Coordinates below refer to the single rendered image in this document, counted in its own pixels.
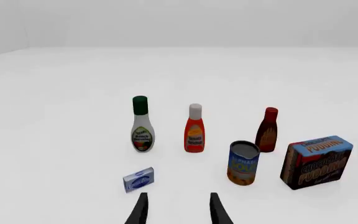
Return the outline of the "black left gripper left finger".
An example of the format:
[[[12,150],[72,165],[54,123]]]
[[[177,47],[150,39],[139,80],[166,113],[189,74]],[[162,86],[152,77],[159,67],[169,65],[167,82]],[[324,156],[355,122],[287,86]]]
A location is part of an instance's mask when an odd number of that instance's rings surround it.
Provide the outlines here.
[[[149,210],[149,199],[146,192],[139,195],[131,214],[124,224],[146,224]]]

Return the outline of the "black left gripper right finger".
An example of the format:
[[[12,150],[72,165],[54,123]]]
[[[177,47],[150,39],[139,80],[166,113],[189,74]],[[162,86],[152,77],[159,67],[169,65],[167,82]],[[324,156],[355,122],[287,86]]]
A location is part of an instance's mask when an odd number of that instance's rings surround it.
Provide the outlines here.
[[[210,194],[209,210],[211,214],[212,224],[234,224],[216,192]]]

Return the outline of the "dark brown bbq sauce bottle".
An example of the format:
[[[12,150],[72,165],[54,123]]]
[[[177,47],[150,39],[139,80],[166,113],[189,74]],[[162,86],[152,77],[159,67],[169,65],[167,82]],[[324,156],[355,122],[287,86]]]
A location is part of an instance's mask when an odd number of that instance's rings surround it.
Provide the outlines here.
[[[278,109],[266,108],[264,118],[255,138],[255,145],[261,152],[273,152],[277,142]]]

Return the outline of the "small blue cream cheese box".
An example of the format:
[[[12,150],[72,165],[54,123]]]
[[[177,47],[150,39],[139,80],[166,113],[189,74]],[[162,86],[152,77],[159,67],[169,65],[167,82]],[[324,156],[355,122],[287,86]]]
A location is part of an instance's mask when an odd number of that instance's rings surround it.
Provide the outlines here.
[[[148,167],[131,175],[122,178],[124,190],[126,193],[133,192],[155,181],[155,172],[153,167]]]

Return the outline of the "blue alphabet soup tin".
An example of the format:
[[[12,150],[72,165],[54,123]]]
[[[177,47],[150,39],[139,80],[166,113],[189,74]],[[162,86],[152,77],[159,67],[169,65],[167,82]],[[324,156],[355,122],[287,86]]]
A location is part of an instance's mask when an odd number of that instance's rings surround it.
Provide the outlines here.
[[[229,147],[228,179],[241,186],[254,182],[259,161],[259,148],[249,141],[234,141]]]

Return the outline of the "white ranch dressing bottle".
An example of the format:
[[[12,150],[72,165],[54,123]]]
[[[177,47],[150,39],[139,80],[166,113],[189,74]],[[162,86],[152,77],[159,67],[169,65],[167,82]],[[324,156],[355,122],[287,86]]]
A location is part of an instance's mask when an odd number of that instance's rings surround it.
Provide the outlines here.
[[[135,96],[132,104],[134,124],[131,130],[131,142],[137,152],[148,152],[154,146],[155,131],[149,119],[147,97]]]

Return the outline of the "red ketchup bottle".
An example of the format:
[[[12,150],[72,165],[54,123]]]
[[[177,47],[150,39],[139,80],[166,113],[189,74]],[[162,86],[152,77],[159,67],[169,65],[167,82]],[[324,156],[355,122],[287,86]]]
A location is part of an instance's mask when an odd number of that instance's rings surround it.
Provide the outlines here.
[[[184,148],[186,152],[198,153],[204,151],[205,131],[202,120],[202,106],[191,104],[189,117],[185,126]]]

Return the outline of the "chocolate pudding box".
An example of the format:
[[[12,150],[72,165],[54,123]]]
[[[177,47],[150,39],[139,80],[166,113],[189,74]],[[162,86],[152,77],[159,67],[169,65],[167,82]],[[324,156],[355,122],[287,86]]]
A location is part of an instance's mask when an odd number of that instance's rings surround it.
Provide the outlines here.
[[[292,190],[339,180],[352,149],[353,145],[339,136],[291,143],[280,178]]]

